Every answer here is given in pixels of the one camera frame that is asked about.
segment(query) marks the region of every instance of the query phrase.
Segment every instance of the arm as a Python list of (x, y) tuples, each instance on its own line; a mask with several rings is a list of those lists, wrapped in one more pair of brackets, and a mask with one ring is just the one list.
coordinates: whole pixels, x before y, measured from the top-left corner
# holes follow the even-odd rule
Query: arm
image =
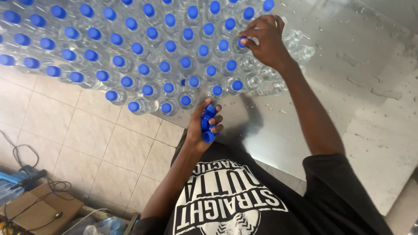
[[(177, 199), (183, 191), (184, 185), (189, 179), (197, 162), (212, 144), (203, 141), (201, 131), (201, 115), (209, 103), (210, 99), (208, 98), (196, 107), (187, 130), (186, 141), (167, 175), (145, 205), (141, 219), (147, 217), (166, 219), (171, 215)], [(216, 110), (219, 112), (221, 106), (217, 105)], [(222, 116), (216, 116), (209, 120), (209, 123), (213, 125), (221, 122), (222, 119)], [(221, 132), (223, 128), (223, 125), (220, 124), (212, 128), (211, 131), (213, 133), (218, 133)]]
[(251, 39), (242, 39), (241, 43), (248, 47), (260, 62), (276, 69), (282, 75), (295, 104), (311, 153), (345, 155), (343, 142), (330, 117), (309, 87), (298, 64), (284, 47), (281, 40), (283, 28), (284, 22), (280, 17), (264, 15), (250, 23), (238, 36), (256, 37), (259, 45)]

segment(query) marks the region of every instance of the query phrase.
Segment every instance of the person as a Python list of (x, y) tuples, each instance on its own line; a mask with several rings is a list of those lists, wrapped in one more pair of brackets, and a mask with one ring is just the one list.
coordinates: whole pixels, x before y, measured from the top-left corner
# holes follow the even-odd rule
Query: person
[[(238, 37), (285, 80), (312, 156), (303, 160), (304, 196), (275, 179), (244, 151), (202, 140), (201, 115), (192, 114), (172, 166), (146, 204), (133, 234), (268, 235), (392, 234), (355, 176), (331, 119), (284, 47), (284, 22), (264, 15)], [(222, 116), (209, 123), (222, 121)], [(211, 129), (221, 132), (222, 124)]]

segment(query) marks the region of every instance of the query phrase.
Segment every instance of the black t-shirt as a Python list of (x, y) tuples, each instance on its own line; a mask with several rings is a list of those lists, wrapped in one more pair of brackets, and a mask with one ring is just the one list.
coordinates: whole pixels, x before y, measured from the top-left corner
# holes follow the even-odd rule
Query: black t-shirt
[(302, 197), (246, 152), (214, 143), (170, 219), (140, 220), (134, 234), (392, 234), (344, 156), (310, 156), (303, 167)]

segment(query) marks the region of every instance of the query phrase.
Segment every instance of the right hand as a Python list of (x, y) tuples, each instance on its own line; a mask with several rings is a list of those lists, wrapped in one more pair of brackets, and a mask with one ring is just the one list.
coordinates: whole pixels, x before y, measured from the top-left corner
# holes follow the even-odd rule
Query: right hand
[(249, 23), (238, 37), (257, 38), (259, 45), (249, 38), (241, 39), (241, 44), (249, 48), (261, 63), (281, 72), (293, 61), (282, 41), (284, 26), (285, 23), (278, 15), (262, 15)]

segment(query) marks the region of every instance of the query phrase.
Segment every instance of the white graphic print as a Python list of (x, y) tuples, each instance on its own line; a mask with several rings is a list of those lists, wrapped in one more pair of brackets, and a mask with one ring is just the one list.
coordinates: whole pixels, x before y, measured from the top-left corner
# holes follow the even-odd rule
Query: white graphic print
[(252, 235), (263, 210), (288, 211), (247, 166), (199, 162), (177, 201), (173, 234), (199, 228), (203, 235)]

